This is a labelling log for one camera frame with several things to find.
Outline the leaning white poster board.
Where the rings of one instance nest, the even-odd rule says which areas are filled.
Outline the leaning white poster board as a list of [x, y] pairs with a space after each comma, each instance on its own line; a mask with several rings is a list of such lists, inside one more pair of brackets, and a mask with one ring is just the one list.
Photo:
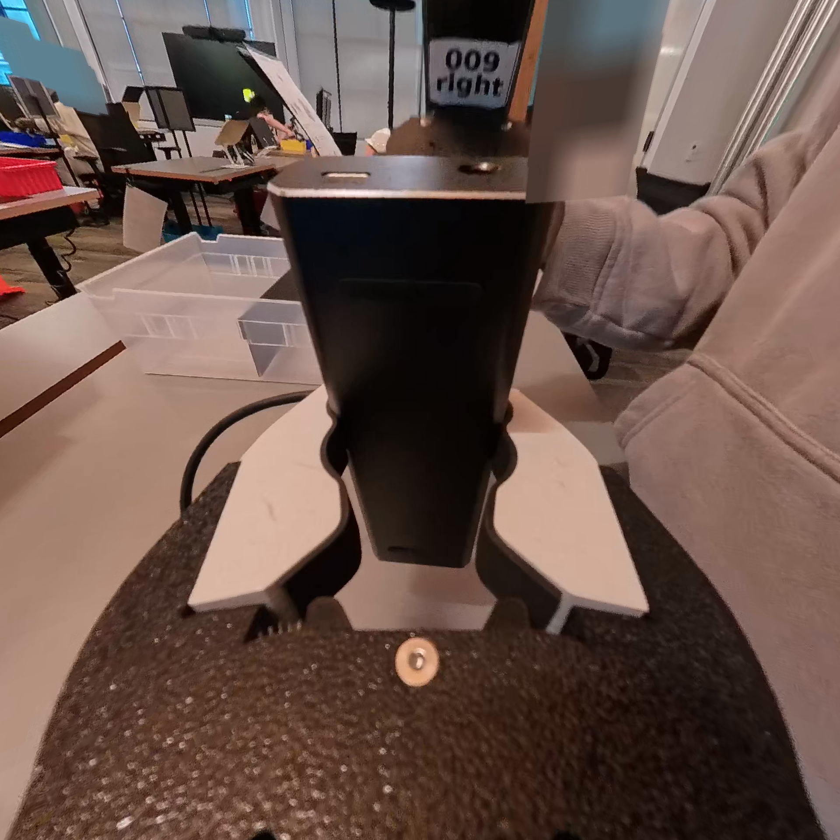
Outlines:
[[239, 54], [254, 72], [283, 100], [291, 115], [297, 121], [320, 156], [338, 156], [342, 152], [331, 132], [320, 120], [314, 107], [303, 96], [286, 66], [276, 57], [244, 45], [238, 47]]

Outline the black stand panel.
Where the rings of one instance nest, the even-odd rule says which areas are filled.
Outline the black stand panel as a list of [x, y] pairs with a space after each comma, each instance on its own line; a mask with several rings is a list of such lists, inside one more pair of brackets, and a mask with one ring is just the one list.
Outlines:
[[146, 86], [143, 90], [157, 127], [172, 134], [179, 155], [182, 155], [182, 147], [179, 145], [179, 135], [181, 135], [186, 155], [193, 158], [187, 135], [194, 133], [196, 126], [183, 90], [177, 87], [161, 86]]

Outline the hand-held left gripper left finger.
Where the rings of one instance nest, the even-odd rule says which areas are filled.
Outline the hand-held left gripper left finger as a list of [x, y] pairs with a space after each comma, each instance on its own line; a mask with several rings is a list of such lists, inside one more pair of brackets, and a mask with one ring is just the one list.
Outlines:
[[187, 604], [304, 614], [361, 566], [347, 454], [325, 387], [294, 402], [242, 456]]

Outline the clear plastic bin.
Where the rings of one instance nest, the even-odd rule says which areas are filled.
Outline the clear plastic bin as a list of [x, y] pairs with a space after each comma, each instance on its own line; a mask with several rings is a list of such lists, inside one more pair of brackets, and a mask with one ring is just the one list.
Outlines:
[[82, 282], [144, 373], [322, 383], [281, 238], [177, 238]]

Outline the person's right forearm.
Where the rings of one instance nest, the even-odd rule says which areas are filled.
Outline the person's right forearm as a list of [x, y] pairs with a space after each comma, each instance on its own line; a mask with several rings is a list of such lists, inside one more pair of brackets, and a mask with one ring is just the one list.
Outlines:
[[689, 345], [837, 132], [834, 116], [781, 135], [719, 194], [665, 215], [627, 196], [558, 205], [532, 308], [615, 349]]

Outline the wooden desk with clear stands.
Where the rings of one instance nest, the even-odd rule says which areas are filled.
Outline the wooden desk with clear stands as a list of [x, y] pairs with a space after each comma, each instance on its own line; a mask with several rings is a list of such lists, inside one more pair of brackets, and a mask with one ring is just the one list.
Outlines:
[[174, 214], [180, 235], [193, 232], [193, 220], [187, 211], [183, 194], [193, 187], [202, 187], [211, 194], [231, 195], [243, 234], [259, 237], [263, 232], [256, 188], [267, 184], [276, 176], [279, 168], [281, 164], [278, 157], [260, 159], [251, 165], [236, 165], [217, 157], [196, 156], [116, 165], [112, 173], [124, 175], [134, 184], [149, 186], [161, 192]]

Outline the light blue partition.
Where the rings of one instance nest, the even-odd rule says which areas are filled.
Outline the light blue partition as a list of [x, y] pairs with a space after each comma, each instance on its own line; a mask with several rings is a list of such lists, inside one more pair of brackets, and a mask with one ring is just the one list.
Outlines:
[[103, 86], [79, 50], [37, 39], [26, 24], [1, 17], [1, 52], [13, 76], [41, 82], [69, 108], [108, 113]]

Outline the dark grey usb hub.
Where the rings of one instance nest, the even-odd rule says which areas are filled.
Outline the dark grey usb hub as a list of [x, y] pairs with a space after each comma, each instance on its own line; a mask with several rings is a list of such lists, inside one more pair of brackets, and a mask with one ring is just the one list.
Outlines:
[[551, 205], [521, 156], [306, 157], [269, 183], [379, 560], [463, 568]]

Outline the red plastic bin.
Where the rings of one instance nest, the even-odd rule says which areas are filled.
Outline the red plastic bin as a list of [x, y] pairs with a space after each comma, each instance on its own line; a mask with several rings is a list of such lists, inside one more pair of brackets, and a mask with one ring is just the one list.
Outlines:
[[53, 161], [1, 157], [1, 204], [63, 190]]

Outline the brown top desk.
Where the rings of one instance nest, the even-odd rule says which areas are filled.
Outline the brown top desk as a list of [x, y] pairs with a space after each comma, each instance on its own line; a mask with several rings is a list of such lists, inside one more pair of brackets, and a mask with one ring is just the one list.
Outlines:
[[71, 232], [77, 226], [73, 207], [96, 203], [98, 190], [69, 187], [19, 198], [1, 205], [1, 250], [26, 246], [58, 300], [77, 294], [48, 237]]

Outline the large black monitor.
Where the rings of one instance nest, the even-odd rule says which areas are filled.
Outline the large black monitor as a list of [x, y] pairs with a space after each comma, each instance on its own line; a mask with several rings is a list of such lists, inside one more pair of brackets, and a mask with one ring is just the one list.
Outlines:
[[243, 29], [214, 26], [188, 25], [180, 34], [164, 32], [162, 38], [175, 85], [194, 118], [248, 119], [262, 105], [285, 122], [282, 97], [241, 52], [250, 47], [275, 58], [273, 43], [249, 40]]

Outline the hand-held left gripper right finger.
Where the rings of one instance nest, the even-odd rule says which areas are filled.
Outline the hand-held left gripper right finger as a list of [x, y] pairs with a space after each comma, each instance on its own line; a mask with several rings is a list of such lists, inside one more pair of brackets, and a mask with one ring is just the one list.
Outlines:
[[559, 634], [574, 609], [648, 614], [600, 466], [559, 421], [512, 389], [480, 525], [480, 580]]

